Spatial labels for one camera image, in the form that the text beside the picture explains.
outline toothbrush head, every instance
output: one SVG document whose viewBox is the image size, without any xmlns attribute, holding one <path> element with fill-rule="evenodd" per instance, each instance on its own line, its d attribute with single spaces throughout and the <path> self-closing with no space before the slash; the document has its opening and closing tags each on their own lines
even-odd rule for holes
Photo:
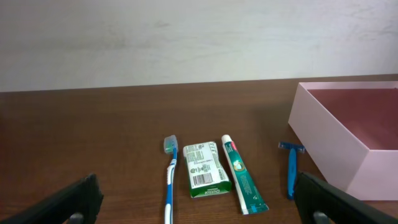
<svg viewBox="0 0 398 224">
<path fill-rule="evenodd" d="M 164 138 L 163 147 L 166 154 L 173 154 L 174 149 L 178 152 L 178 143 L 175 135 Z"/>
</svg>

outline blue toothbrush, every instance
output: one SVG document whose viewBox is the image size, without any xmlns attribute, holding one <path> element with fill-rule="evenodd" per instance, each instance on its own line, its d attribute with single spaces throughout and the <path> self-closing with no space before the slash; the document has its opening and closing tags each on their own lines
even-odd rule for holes
<svg viewBox="0 0 398 224">
<path fill-rule="evenodd" d="M 166 154 L 173 154 L 173 159 L 170 165 L 167 168 L 167 196 L 166 196 L 166 206 L 164 208 L 164 223 L 172 224 L 173 223 L 173 178 L 174 178 L 174 169 L 177 164 L 177 153 L 178 153 L 178 144 L 177 138 L 175 135 L 166 137 L 164 139 L 164 151 Z"/>
</svg>

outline open cardboard box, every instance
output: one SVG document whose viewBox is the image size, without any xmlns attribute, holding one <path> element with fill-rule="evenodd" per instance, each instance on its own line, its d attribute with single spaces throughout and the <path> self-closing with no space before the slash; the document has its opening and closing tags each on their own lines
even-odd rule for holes
<svg viewBox="0 0 398 224">
<path fill-rule="evenodd" d="M 299 83 L 289 124 L 329 182 L 398 200 L 398 82 Z"/>
</svg>

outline brown table surface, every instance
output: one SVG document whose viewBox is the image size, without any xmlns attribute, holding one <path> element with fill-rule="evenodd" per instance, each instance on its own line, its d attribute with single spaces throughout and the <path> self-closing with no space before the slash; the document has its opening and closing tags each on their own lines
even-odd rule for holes
<svg viewBox="0 0 398 224">
<path fill-rule="evenodd" d="M 398 75 L 0 93 L 0 219 L 91 172 L 104 200 L 97 223 L 163 223 L 163 139 L 175 134 L 174 223 L 300 223 L 286 199 L 287 120 L 298 82 L 398 80 Z M 229 134 L 270 210 L 243 216 L 235 189 L 192 199 L 182 147 Z M 308 154 L 298 169 L 322 177 Z M 398 218 L 398 202 L 367 202 Z"/>
</svg>

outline green and white box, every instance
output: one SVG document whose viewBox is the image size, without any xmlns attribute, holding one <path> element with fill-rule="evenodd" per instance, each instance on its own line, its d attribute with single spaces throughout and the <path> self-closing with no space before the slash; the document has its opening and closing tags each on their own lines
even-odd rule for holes
<svg viewBox="0 0 398 224">
<path fill-rule="evenodd" d="M 185 146 L 183 154 L 188 168 L 191 197 L 218 195 L 231 191 L 232 183 L 218 160 L 215 142 Z"/>
</svg>

